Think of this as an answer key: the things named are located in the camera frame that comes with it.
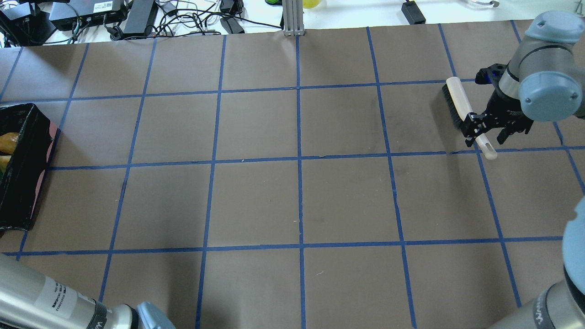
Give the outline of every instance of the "light blue cap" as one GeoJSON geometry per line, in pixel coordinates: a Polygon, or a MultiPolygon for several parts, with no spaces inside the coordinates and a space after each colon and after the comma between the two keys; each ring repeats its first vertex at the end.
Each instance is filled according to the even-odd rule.
{"type": "Polygon", "coordinates": [[[576,14],[547,11],[532,21],[526,35],[550,42],[577,43],[584,30],[585,24],[576,14]]]}
{"type": "Polygon", "coordinates": [[[522,112],[534,121],[561,121],[577,112],[583,95],[573,78],[555,71],[527,76],[518,91],[522,112]]]}
{"type": "Polygon", "coordinates": [[[144,301],[136,308],[145,329],[176,329],[158,307],[144,301]]]}
{"type": "Polygon", "coordinates": [[[563,236],[563,261],[571,281],[585,294],[585,198],[575,212],[577,218],[567,223],[563,236]]]}

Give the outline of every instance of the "yellow object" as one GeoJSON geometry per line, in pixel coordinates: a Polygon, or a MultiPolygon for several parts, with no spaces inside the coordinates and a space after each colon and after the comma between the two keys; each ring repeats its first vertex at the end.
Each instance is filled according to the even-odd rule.
{"type": "Polygon", "coordinates": [[[314,8],[321,3],[321,0],[302,0],[302,7],[309,9],[314,8]]]}
{"type": "Polygon", "coordinates": [[[8,167],[8,163],[10,162],[10,155],[2,155],[0,156],[0,172],[5,173],[6,168],[8,167]]]}
{"type": "Polygon", "coordinates": [[[17,142],[18,142],[17,132],[9,132],[0,136],[0,152],[6,154],[14,154],[17,142]]]}

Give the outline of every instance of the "brush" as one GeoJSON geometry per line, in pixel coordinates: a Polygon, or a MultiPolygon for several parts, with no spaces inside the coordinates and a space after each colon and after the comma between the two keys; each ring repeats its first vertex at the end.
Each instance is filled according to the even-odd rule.
{"type": "MultiPolygon", "coordinates": [[[[465,117],[467,117],[468,113],[473,112],[473,108],[471,104],[469,104],[469,100],[463,89],[463,84],[459,78],[451,77],[447,79],[447,83],[443,86],[442,90],[447,105],[449,106],[453,125],[458,130],[461,130],[463,128],[465,117]]],[[[485,133],[476,137],[476,142],[486,159],[494,160],[497,158],[498,153],[496,153],[485,133]]]]}

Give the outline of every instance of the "white brush handle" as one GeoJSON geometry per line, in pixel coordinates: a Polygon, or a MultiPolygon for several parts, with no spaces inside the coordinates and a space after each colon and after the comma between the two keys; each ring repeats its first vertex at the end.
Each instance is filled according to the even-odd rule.
{"type": "MultiPolygon", "coordinates": [[[[469,104],[469,100],[467,99],[467,95],[465,94],[465,89],[463,89],[463,84],[461,83],[461,79],[457,77],[451,77],[447,79],[447,88],[449,89],[449,93],[451,94],[451,99],[453,100],[453,104],[457,109],[457,114],[459,114],[459,118],[465,121],[467,114],[473,112],[472,105],[469,104]]],[[[487,139],[485,133],[482,133],[476,138],[477,145],[486,156],[488,160],[494,160],[498,157],[498,153],[496,153],[494,147],[491,145],[490,141],[487,139]]]]}

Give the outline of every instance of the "white label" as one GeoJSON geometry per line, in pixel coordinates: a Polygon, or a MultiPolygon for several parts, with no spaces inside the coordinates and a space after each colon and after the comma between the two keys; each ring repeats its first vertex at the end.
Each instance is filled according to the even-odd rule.
{"type": "Polygon", "coordinates": [[[77,293],[77,296],[79,296],[79,298],[81,298],[81,299],[85,299],[86,301],[88,301],[88,302],[92,303],[93,305],[95,305],[95,300],[93,300],[93,299],[91,299],[91,298],[87,297],[86,295],[84,295],[84,294],[82,294],[82,293],[78,292],[78,293],[77,293]]]}
{"type": "Polygon", "coordinates": [[[109,12],[112,10],[113,1],[98,2],[94,4],[94,13],[109,12]]]}
{"type": "Polygon", "coordinates": [[[77,292],[61,283],[44,277],[43,290],[35,302],[35,306],[62,318],[71,317],[77,304],[77,292]]]}

